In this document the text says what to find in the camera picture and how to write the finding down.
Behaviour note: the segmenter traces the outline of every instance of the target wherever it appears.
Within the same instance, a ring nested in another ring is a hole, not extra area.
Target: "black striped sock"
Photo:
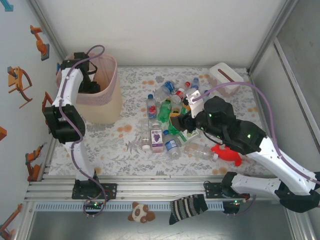
[[[170,202],[171,215],[169,224],[202,214],[208,210],[203,194],[193,194]]]

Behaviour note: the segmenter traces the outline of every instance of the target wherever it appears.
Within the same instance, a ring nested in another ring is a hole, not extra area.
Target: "red plastic toy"
[[[242,163],[242,158],[239,153],[232,151],[229,147],[225,146],[225,149],[220,149],[220,146],[217,144],[211,148],[212,152],[215,152],[219,155],[219,158],[222,160],[233,162],[236,167],[239,167]]]

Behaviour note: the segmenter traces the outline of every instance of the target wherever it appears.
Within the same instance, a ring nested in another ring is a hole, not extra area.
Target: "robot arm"
[[[278,199],[284,207],[299,213],[319,205],[320,194],[315,190],[320,186],[310,179],[318,180],[320,174],[305,169],[281,151],[285,159],[309,179],[302,177],[279,158],[272,140],[262,129],[253,122],[236,119],[230,103],[218,96],[205,104],[202,99],[193,102],[199,96],[199,91],[187,96],[185,101],[191,111],[172,117],[173,126],[180,131],[200,129],[215,136],[231,150],[247,155],[277,176],[268,179],[228,172],[221,182],[224,195],[233,197],[236,194],[254,194],[272,197]]]
[[[81,137],[74,127],[72,127],[65,119],[63,119],[59,106],[62,100],[62,111],[71,120],[75,127],[84,136],[86,133],[86,126],[80,114],[75,108],[77,95],[79,92],[96,93],[100,91],[100,86],[90,79],[89,61],[78,64],[67,77],[70,69],[77,62],[87,59],[89,56],[84,52],[74,54],[74,59],[64,60],[61,64],[61,83],[56,99],[53,101],[51,107],[44,108],[43,114],[47,120],[48,127],[55,139],[66,148],[71,155],[71,147],[73,145],[73,155],[76,164],[87,176],[99,181],[93,166],[88,159],[84,141],[80,141]],[[80,171],[75,174],[75,188],[78,192],[83,192],[85,196],[95,197],[99,194],[99,186],[94,184],[88,177],[83,175]]]

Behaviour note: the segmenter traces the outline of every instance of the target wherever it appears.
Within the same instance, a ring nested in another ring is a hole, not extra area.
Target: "floor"
[[[291,240],[284,208],[256,202],[245,215],[206,211],[169,225],[169,211],[155,212],[145,224],[128,221],[129,212],[37,212],[29,240]]]
[[[234,70],[244,81],[250,80],[245,68]],[[208,68],[119,68],[118,76],[123,98],[119,120],[110,125],[85,123],[84,142],[88,158],[98,175],[208,176],[224,175],[227,171],[248,175],[271,174],[262,165],[247,157],[243,157],[241,166],[235,167],[234,162],[221,159],[209,161],[182,154],[179,159],[171,160],[165,152],[149,153],[142,150],[139,120],[146,118],[147,95],[152,94],[164,81],[174,81],[176,86],[180,86],[185,81],[192,81],[194,77],[199,77],[199,90],[203,93],[204,90],[211,88],[207,81]],[[243,86],[234,96],[224,99],[232,103],[239,119],[252,121],[261,127],[259,110],[249,87]],[[165,130],[168,124],[163,123],[161,127]],[[194,140],[195,143],[213,147],[212,142],[202,133],[200,136]],[[61,144],[57,144],[54,150],[49,174],[65,176],[75,174],[70,155]]]

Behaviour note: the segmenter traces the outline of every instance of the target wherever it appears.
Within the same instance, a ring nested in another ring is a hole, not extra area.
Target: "clutter of bottles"
[[[154,92],[154,95],[147,96],[147,118],[140,121],[141,147],[144,151],[167,152],[173,160],[180,158],[182,153],[210,161],[218,158],[218,155],[209,147],[192,142],[200,137],[197,130],[181,132],[170,121],[170,117],[185,114],[190,110],[183,104],[183,100],[186,95],[191,95],[196,90],[199,90],[198,77],[192,81],[183,82],[177,87],[173,81],[166,81]],[[161,123],[166,122],[169,123],[168,128],[162,129]]]

